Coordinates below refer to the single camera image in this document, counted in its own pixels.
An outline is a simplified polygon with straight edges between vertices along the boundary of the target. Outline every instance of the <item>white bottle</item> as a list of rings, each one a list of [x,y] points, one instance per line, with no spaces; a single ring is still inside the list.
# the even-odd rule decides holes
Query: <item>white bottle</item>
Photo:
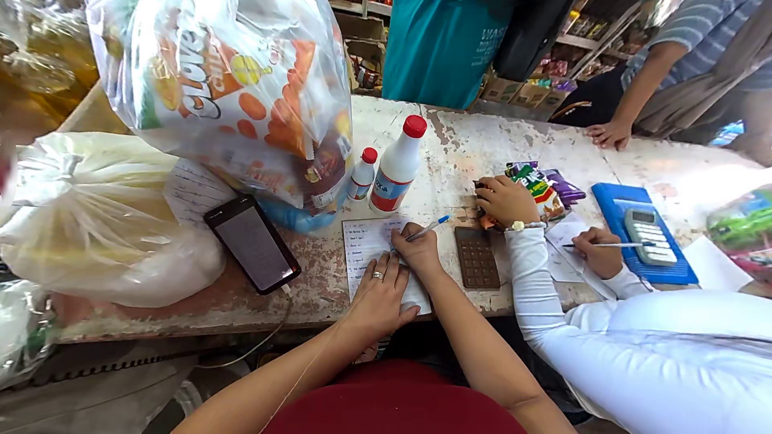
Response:
[[[405,119],[402,135],[382,154],[370,194],[370,208],[376,215],[385,217],[394,214],[401,205],[421,166],[418,147],[424,133],[426,120],[412,114]]]
[[[360,201],[367,197],[370,186],[375,179],[375,160],[378,159],[378,151],[373,147],[366,147],[362,152],[362,159],[354,166],[351,174],[351,183],[348,187],[348,197]]]

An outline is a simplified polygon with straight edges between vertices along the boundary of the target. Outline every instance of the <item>white long sleeve shirt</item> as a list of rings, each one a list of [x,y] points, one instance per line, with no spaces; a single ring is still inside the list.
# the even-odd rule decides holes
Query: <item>white long sleeve shirt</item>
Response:
[[[772,433],[772,300],[741,293],[649,293],[626,268],[624,301],[564,315],[542,229],[507,232],[518,324],[588,410],[632,434]]]

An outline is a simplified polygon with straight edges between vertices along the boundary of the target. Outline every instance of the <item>weathered table surface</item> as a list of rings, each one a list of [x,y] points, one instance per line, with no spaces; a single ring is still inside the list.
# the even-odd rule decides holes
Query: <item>weathered table surface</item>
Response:
[[[87,111],[110,116],[103,93],[95,95]],[[586,192],[596,182],[646,187],[681,247],[702,235],[709,212],[760,185],[766,172],[739,155],[716,148],[633,139],[627,151],[603,151],[572,127],[464,114],[371,97],[352,97],[355,151],[367,146],[383,151],[401,132],[409,114],[429,122],[421,149],[425,161],[400,213],[420,223],[451,214],[452,221],[437,232],[442,263],[461,282],[453,227],[475,225],[472,180],[501,174],[508,161],[538,160],[542,168],[559,168],[566,179]],[[93,128],[93,118],[82,114]],[[113,115],[110,122],[120,122]],[[121,131],[122,124],[102,126]],[[67,129],[82,131],[79,122]],[[373,218],[366,201],[347,202],[337,221],[311,236],[283,231],[282,236],[303,267],[290,287],[294,308],[287,327],[330,323],[349,305],[344,243],[340,221]],[[597,202],[590,196],[574,207],[590,225],[604,225]],[[467,290],[469,299],[485,314],[511,314],[512,293],[503,239],[495,239],[501,281],[498,290]],[[558,283],[564,308],[598,301],[583,283]],[[751,287],[749,292],[763,292]],[[60,342],[134,339],[140,337],[262,331],[281,320],[287,300],[281,291],[256,295],[241,271],[229,263],[211,287],[159,309],[122,307],[78,297],[57,295],[55,307],[62,321]]]

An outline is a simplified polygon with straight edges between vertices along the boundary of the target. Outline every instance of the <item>blue clipboard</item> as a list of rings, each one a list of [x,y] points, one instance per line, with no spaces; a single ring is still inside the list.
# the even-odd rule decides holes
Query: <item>blue clipboard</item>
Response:
[[[678,262],[674,266],[648,265],[641,261],[635,248],[624,247],[622,248],[622,257],[625,258],[628,268],[633,273],[646,278],[651,283],[675,285],[698,283],[697,275],[684,257],[681,247],[673,239],[670,229],[662,221],[662,217],[652,204],[652,199],[649,198],[645,188],[599,182],[592,186],[592,192],[595,199],[598,200],[608,228],[619,236],[622,242],[632,242],[625,229],[625,212],[628,209],[648,209],[657,215],[657,224],[662,227],[665,238],[670,243]]]

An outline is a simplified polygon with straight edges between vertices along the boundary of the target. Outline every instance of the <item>white calculator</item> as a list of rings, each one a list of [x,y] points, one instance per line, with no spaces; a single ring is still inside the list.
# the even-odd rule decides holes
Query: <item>white calculator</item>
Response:
[[[678,259],[662,228],[657,224],[657,215],[647,209],[628,209],[625,213],[625,228],[632,242],[650,242],[652,246],[636,247],[638,256],[648,265],[674,266]]]

